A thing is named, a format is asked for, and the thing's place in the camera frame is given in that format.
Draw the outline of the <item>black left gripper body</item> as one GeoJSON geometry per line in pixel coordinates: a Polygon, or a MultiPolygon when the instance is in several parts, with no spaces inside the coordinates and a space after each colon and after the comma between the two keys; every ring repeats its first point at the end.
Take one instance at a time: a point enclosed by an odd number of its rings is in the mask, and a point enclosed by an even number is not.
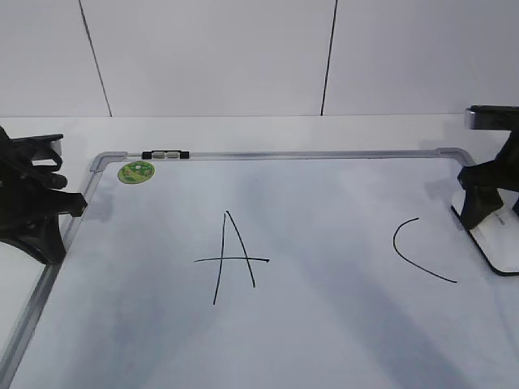
{"type": "Polygon", "coordinates": [[[11,139],[1,130],[1,242],[44,265],[60,264],[66,249],[59,217],[82,216],[87,202],[81,193],[63,190],[67,179],[58,172],[61,157],[30,160],[11,139]]]}

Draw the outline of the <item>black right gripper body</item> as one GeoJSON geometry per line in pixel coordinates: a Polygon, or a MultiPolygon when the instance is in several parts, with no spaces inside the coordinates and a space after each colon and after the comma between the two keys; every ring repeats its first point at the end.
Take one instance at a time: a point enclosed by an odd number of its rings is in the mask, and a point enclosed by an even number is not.
{"type": "Polygon", "coordinates": [[[493,160],[464,167],[457,179],[464,191],[479,186],[518,192],[518,130],[510,132],[493,160]]]}

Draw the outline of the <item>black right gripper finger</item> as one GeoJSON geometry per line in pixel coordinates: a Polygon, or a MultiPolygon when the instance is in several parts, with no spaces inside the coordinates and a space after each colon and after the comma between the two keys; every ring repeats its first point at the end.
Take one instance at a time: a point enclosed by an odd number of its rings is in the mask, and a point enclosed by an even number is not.
{"type": "Polygon", "coordinates": [[[477,227],[492,212],[504,205],[496,188],[473,186],[465,190],[465,200],[461,210],[461,223],[468,229],[477,227]]]}

